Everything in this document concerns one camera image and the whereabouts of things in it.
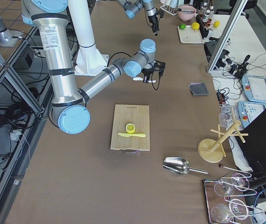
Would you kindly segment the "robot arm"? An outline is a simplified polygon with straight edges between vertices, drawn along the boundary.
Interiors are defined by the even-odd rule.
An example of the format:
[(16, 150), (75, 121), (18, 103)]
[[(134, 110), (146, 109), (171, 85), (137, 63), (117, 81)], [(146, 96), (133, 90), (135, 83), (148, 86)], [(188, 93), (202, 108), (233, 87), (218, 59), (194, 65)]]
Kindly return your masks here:
[(144, 9), (145, 15), (150, 22), (149, 24), (148, 21), (146, 21), (147, 25), (151, 27), (155, 36), (158, 35), (159, 20), (163, 18), (164, 11), (162, 9), (157, 9), (153, 0), (136, 0), (134, 3), (129, 0), (117, 0), (117, 2), (125, 10), (129, 19), (134, 18), (137, 13)]
[(144, 39), (132, 57), (107, 64), (95, 45), (85, 0), (24, 0), (24, 23), (39, 29), (54, 91), (53, 121), (65, 133), (87, 128), (86, 104), (122, 74), (136, 77), (155, 61), (156, 44)]

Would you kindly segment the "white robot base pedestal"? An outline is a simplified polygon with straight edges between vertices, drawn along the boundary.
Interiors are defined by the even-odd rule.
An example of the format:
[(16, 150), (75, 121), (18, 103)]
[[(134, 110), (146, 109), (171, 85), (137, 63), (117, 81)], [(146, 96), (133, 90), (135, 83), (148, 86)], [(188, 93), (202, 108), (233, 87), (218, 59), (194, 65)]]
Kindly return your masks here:
[(96, 76), (107, 67), (109, 56), (101, 54), (96, 47), (88, 3), (86, 0), (69, 0), (68, 8), (79, 44), (75, 74)]

